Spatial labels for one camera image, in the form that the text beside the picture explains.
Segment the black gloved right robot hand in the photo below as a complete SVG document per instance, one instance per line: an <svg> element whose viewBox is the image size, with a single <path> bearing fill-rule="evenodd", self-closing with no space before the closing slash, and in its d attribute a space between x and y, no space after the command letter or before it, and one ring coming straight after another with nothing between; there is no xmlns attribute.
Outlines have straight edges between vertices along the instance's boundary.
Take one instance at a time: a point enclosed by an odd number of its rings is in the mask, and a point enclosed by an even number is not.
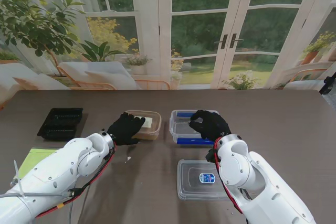
<svg viewBox="0 0 336 224"><path fill-rule="evenodd" d="M230 135L227 122L215 112L197 110L192 116L189 126L199 132L202 139L216 141L219 137Z"/></svg>

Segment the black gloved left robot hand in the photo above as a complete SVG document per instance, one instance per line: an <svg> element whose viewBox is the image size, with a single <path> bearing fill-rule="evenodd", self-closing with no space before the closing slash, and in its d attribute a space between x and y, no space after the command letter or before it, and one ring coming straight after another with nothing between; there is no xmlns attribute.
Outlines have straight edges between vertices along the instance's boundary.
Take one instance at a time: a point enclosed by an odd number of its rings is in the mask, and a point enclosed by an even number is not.
<svg viewBox="0 0 336 224"><path fill-rule="evenodd" d="M145 123L145 118L138 118L126 112L108 128L107 133L117 146L138 144L139 140L133 138Z"/></svg>

